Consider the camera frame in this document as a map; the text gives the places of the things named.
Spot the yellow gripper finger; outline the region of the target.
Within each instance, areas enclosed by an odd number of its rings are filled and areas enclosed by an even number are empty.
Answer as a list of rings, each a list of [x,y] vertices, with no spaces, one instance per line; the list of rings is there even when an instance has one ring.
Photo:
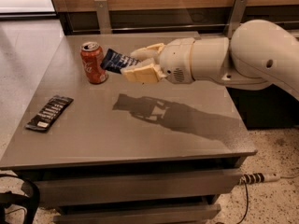
[[[153,59],[155,62],[159,61],[160,53],[164,49],[164,43],[157,43],[149,45],[147,47],[136,49],[130,53],[130,56],[138,59],[139,61],[145,61],[147,59]]]
[[[166,78],[162,67],[153,58],[122,68],[121,74],[130,82],[158,83]]]

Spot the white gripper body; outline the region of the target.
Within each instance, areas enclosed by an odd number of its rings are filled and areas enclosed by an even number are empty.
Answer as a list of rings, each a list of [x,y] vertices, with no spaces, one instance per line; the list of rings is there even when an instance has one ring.
[[[194,38],[180,38],[171,41],[161,51],[159,64],[166,79],[173,84],[193,83],[191,52]]]

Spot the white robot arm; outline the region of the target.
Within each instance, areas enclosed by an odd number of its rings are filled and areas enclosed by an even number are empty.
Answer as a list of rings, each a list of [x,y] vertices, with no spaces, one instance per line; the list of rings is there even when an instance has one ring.
[[[180,38],[130,56],[138,64],[122,68],[121,74],[131,82],[207,80],[249,91],[276,85],[299,99],[299,41],[270,21],[245,22],[230,38]]]

